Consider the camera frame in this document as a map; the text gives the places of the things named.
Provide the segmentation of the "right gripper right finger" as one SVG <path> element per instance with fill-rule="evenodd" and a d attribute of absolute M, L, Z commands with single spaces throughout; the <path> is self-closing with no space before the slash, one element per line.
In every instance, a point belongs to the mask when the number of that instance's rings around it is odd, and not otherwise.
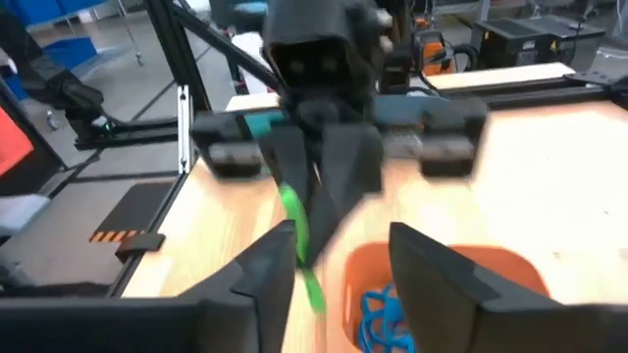
<path fill-rule="evenodd" d="M 404 224 L 390 226 L 392 279 L 422 352 L 624 353 L 624 305 L 563 305 Z"/>

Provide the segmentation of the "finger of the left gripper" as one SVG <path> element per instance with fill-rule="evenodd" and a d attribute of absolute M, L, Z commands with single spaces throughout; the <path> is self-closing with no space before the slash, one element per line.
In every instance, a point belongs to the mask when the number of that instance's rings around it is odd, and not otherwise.
<path fill-rule="evenodd" d="M 277 186 L 287 184 L 301 202 L 308 202 L 315 181 L 302 131 L 296 126 L 272 126 L 259 146 Z"/>
<path fill-rule="evenodd" d="M 308 214 L 306 266 L 317 262 L 340 223 L 367 193 L 382 190 L 382 137 L 372 125 L 324 129 L 317 187 Z"/>

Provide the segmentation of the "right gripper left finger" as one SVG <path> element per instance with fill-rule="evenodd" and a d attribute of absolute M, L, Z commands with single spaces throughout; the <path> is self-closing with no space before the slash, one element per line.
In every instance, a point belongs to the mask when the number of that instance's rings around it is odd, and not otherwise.
<path fill-rule="evenodd" d="M 15 353 L 279 353 L 295 272 L 294 224 L 271 228 L 175 297 L 38 298 L 1 303 Z"/>

